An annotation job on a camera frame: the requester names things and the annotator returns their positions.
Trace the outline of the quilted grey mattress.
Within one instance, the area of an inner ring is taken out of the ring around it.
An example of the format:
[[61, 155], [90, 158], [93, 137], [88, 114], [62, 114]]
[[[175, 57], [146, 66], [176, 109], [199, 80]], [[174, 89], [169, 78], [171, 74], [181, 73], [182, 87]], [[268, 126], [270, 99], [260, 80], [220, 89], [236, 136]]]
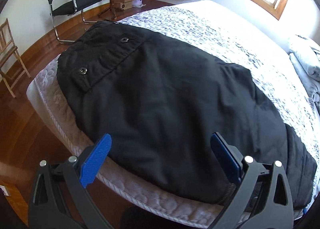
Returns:
[[[160, 32], [196, 46], [227, 63], [251, 71], [254, 83], [274, 103], [315, 160], [319, 160], [319, 115], [296, 74], [288, 54], [244, 18], [210, 0], [167, 6], [123, 19], [124, 24]], [[74, 155], [91, 144], [76, 126], [56, 79], [57, 60], [41, 70], [27, 98], [46, 126]], [[162, 218], [207, 228], [221, 206], [180, 198], [138, 178], [107, 159], [97, 178], [138, 207]]]

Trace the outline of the wooden folding chair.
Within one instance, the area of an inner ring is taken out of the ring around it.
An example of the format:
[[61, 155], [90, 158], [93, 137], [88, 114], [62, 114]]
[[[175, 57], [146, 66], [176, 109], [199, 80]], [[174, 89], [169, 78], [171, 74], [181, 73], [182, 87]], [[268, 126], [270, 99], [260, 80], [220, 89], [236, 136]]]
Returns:
[[[11, 57], [14, 57], [20, 66], [14, 74], [9, 75], [7, 72], [4, 72], [2, 68]], [[27, 75], [31, 78], [31, 75], [18, 52], [18, 47], [12, 36], [8, 18], [6, 18], [4, 23], [1, 24], [1, 78], [13, 98], [16, 98], [13, 88], [23, 75]]]

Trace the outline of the black pants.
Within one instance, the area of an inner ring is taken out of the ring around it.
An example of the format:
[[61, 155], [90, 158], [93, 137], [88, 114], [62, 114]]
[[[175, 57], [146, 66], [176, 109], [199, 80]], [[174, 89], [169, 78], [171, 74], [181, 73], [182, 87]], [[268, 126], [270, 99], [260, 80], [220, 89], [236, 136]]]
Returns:
[[94, 24], [61, 53], [57, 81], [91, 141], [174, 195], [223, 205], [234, 191], [210, 148], [218, 132], [243, 155], [283, 163], [293, 206], [310, 203], [317, 164], [243, 66], [148, 29]]

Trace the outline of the stacked cardboard boxes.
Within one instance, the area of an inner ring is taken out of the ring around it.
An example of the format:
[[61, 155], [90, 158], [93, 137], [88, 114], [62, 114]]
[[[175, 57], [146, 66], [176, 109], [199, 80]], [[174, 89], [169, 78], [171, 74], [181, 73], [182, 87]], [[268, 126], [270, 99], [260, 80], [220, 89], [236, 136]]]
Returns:
[[113, 0], [114, 8], [119, 11], [124, 11], [132, 8], [133, 0]]

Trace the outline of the folded grey bedding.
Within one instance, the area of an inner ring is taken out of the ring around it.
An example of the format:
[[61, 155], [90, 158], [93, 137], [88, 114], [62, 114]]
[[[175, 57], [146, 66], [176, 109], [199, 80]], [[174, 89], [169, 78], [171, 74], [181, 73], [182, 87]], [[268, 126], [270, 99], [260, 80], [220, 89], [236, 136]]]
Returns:
[[292, 36], [288, 45], [290, 61], [311, 104], [319, 113], [319, 45], [311, 38], [300, 35]]

